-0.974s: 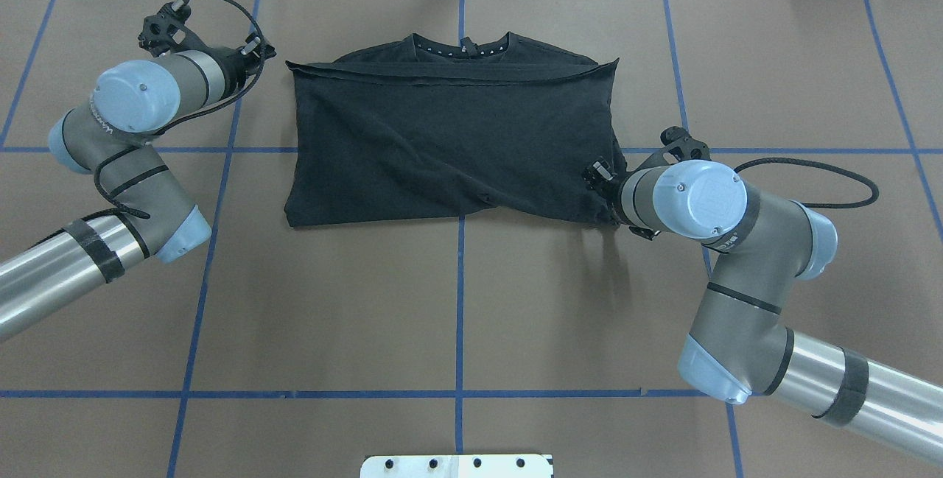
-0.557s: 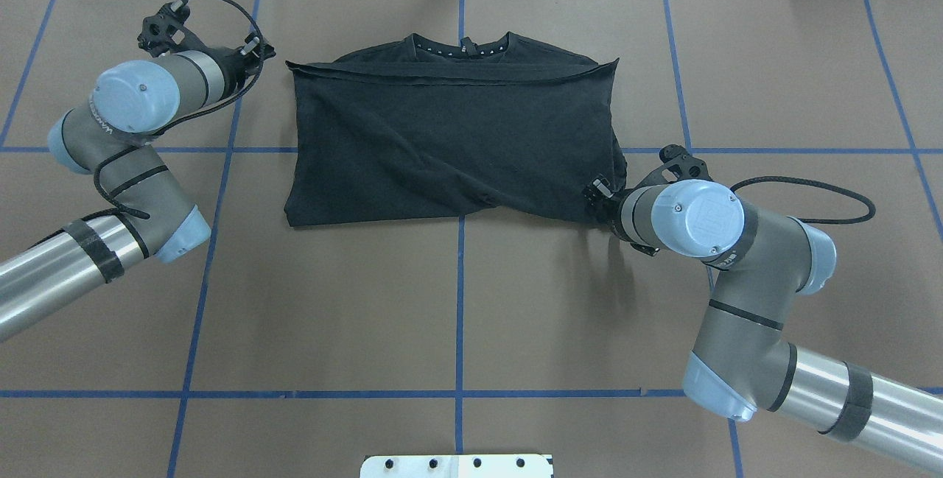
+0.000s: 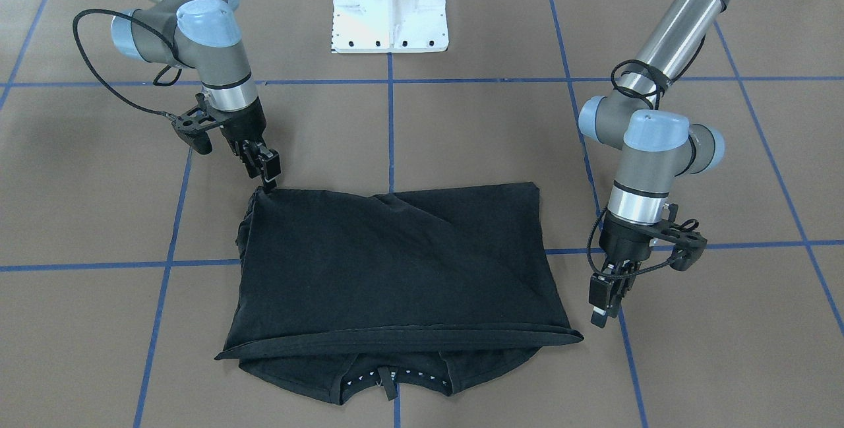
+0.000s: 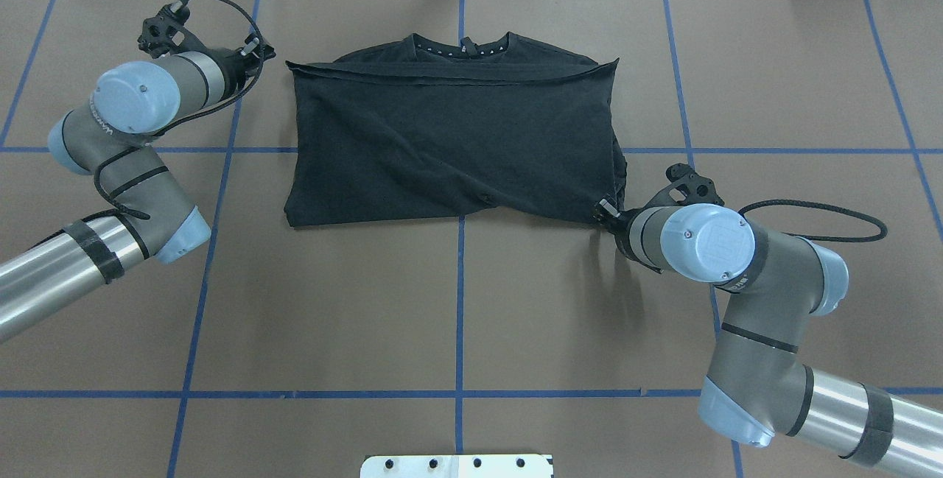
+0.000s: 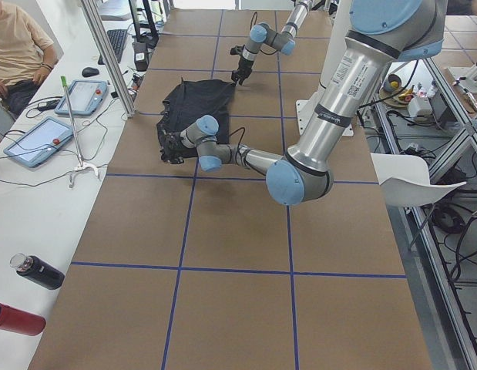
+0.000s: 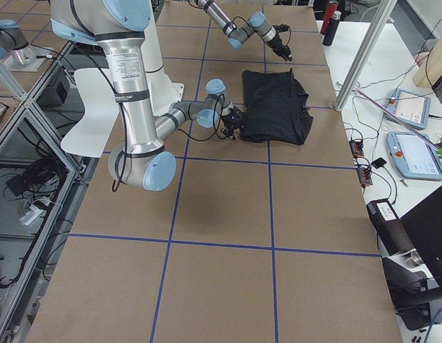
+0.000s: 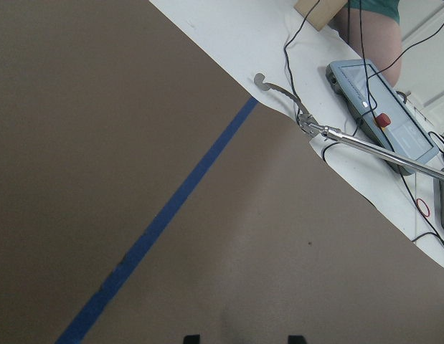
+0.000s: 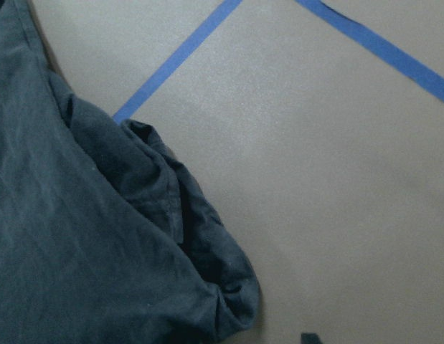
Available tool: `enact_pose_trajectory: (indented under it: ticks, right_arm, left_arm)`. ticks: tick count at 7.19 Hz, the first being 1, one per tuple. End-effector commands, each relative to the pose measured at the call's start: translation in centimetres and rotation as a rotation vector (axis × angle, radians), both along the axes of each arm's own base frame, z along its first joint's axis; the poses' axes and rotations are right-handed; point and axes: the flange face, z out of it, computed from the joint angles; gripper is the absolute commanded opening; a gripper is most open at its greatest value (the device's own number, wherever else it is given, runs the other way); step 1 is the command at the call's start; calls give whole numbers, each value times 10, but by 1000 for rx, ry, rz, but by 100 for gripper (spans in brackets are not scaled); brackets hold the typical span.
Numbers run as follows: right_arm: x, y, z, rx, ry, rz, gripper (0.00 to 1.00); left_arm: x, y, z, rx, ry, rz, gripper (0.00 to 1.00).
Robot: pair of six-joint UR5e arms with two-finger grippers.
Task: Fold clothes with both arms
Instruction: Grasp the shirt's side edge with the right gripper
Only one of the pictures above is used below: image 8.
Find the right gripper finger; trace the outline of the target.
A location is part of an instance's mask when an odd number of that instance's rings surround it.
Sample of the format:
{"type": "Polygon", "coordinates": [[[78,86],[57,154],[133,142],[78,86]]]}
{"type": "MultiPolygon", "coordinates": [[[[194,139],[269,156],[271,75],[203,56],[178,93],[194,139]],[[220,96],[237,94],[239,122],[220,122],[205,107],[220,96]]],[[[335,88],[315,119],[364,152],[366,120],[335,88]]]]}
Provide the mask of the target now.
{"type": "Polygon", "coordinates": [[[316,333],[301,333],[301,344],[322,344],[316,333]]]}

